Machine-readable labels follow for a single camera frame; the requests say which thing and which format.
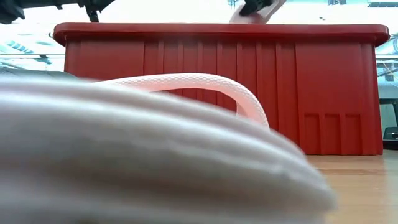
blurry foreground object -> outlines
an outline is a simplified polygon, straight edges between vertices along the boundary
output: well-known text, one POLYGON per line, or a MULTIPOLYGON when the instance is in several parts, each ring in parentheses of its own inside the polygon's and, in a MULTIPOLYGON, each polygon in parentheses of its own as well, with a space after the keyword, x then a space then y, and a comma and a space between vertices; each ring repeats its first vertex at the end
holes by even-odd
POLYGON ((246 90, 199 73, 1 79, 0 220, 324 223, 331 188, 246 90), (249 108, 148 92, 198 85, 249 108))
POLYGON ((245 0, 235 10, 229 23, 266 24, 286 0, 245 0))

red storage container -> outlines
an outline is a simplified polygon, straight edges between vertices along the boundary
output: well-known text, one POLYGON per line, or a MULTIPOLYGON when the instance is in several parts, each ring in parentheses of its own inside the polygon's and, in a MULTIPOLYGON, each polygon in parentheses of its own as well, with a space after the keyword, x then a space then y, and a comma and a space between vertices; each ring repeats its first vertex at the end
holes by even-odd
MULTIPOLYGON (((382 154, 374 48, 382 25, 59 24, 65 71, 113 78, 198 72, 237 80, 307 154, 382 154)), ((174 93, 231 110, 221 93, 174 93)))

wooden floor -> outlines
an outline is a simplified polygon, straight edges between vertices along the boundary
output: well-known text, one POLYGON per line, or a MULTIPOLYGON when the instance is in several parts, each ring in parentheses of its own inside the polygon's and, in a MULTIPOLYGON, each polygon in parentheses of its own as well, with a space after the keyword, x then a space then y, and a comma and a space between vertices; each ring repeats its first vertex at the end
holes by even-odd
POLYGON ((338 194, 337 224, 398 224, 398 151, 383 156, 310 156, 338 194))

bin rim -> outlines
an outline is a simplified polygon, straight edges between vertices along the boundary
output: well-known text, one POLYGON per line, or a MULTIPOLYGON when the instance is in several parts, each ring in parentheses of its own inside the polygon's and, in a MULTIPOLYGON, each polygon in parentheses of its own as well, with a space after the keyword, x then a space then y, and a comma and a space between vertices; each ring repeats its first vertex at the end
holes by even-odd
POLYGON ((54 27, 53 38, 65 46, 67 37, 126 37, 129 35, 212 35, 218 37, 357 37, 369 40, 375 47, 390 38, 388 27, 381 24, 185 24, 185 23, 61 23, 54 27))

dark equipment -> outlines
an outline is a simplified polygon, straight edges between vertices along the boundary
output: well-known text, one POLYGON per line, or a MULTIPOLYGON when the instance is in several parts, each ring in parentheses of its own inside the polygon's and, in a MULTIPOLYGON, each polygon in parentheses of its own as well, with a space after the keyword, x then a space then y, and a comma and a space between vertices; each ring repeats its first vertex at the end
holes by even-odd
POLYGON ((55 6, 61 10, 63 5, 78 4, 85 7, 91 22, 99 22, 101 12, 114 0, 0 0, 0 24, 10 24, 14 20, 25 19, 24 9, 55 6))

